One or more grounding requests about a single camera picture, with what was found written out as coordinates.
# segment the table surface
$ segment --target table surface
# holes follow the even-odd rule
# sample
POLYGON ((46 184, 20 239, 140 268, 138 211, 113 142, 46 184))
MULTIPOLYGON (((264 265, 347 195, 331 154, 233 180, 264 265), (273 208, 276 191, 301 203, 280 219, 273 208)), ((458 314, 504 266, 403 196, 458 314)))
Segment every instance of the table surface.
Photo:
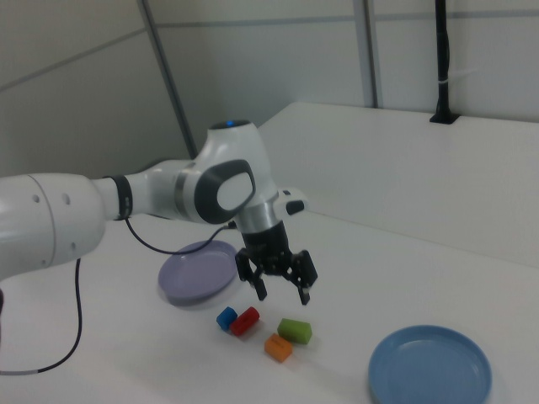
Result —
MULTIPOLYGON (((179 248, 212 226, 140 215, 148 242, 179 248)), ((539 375, 539 270, 304 212, 286 222, 293 252, 307 249, 319 278, 302 306, 283 279, 266 279, 260 302, 235 279, 192 306, 159 293, 166 256, 110 222, 82 260, 83 337, 62 366, 40 375, 0 377, 0 402, 368 403, 372 351, 389 333, 435 324, 464 333, 493 370, 490 404, 536 402, 539 375), (260 322, 243 338, 220 330, 231 306, 255 307, 260 322), (313 337, 283 364, 264 353, 281 318, 312 324, 313 337)), ((219 239, 240 248, 237 231, 219 239)), ((0 369, 35 369, 63 357, 77 330, 74 263, 1 283, 0 369)))

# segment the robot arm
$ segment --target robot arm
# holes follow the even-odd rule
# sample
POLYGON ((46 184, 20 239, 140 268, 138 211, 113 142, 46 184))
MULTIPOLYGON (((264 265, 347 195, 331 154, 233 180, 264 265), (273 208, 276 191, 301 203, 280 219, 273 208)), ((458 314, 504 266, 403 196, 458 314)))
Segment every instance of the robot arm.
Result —
POLYGON ((98 246, 106 221, 146 213, 209 224, 235 220, 246 246, 236 256, 240 279, 262 300, 261 276, 281 275, 306 304, 316 270, 307 251, 291 253, 282 221, 306 204, 301 192, 275 186, 256 127, 228 121, 209 129, 194 161, 94 181, 71 174, 0 178, 0 280, 79 258, 98 246))

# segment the white wall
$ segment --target white wall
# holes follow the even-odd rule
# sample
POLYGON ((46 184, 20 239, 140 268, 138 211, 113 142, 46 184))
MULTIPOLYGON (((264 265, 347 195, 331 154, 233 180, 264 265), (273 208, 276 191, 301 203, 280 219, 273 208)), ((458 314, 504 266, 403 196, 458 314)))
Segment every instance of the white wall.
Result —
POLYGON ((260 133, 315 212, 539 268, 539 124, 429 117, 294 103, 260 133))
MULTIPOLYGON (((377 74, 385 109, 434 112, 435 2, 374 0, 377 74)), ((447 1, 451 109, 539 121, 539 3, 447 1)))
POLYGON ((0 176, 187 157, 136 0, 0 2, 0 176))
POLYGON ((207 127, 220 120, 261 125, 298 100, 370 102, 352 0, 150 5, 199 148, 207 127))

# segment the blue plate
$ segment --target blue plate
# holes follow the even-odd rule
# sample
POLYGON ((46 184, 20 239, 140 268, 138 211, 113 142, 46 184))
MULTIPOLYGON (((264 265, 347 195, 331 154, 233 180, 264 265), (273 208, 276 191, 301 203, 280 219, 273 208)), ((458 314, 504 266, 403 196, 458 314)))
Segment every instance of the blue plate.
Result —
POLYGON ((483 404, 492 375, 471 339, 448 328, 415 326, 378 344, 369 382, 382 404, 483 404))

